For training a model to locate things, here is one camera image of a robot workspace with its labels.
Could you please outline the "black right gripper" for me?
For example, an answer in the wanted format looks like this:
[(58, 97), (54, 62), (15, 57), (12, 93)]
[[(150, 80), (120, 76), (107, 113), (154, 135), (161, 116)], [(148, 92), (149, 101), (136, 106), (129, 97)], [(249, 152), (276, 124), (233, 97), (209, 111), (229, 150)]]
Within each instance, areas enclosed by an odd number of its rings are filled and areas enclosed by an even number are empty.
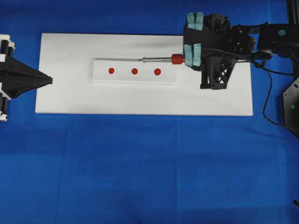
[[(209, 32), (200, 43), (203, 24)], [(233, 58), (252, 61), (257, 59), (256, 39), (251, 35), (257, 26), (232, 26), (228, 17), (210, 14), (204, 17), (202, 12), (188, 13), (184, 26), (183, 50), (184, 65), (193, 70), (201, 70), (201, 62), (210, 57)]]

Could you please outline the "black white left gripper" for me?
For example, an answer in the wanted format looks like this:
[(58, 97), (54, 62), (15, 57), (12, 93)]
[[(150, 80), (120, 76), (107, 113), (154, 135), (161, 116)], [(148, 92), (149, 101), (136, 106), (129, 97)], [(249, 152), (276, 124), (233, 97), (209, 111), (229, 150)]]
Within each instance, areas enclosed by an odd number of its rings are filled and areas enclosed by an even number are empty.
[(11, 36), (0, 35), (0, 120), (7, 121), (8, 101), (28, 91), (53, 84), (52, 77), (12, 58), (15, 43)]

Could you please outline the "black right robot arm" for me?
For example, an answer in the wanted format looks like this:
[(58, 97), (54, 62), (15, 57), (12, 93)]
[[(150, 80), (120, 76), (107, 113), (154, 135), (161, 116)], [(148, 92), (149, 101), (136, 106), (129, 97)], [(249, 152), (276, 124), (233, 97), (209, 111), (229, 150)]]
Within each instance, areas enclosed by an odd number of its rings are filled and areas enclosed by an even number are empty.
[(299, 26), (263, 23), (232, 26), (220, 14), (188, 13), (183, 32), (185, 65), (195, 70), (207, 68), (208, 60), (218, 60), (220, 71), (239, 60), (266, 61), (274, 54), (299, 62)]

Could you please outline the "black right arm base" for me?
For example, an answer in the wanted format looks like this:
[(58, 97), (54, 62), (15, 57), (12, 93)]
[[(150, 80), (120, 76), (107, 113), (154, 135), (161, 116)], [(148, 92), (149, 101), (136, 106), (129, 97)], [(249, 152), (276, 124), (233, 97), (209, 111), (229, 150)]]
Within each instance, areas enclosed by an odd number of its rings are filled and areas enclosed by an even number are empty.
[(287, 128), (299, 137), (299, 78), (283, 92), (284, 120)]

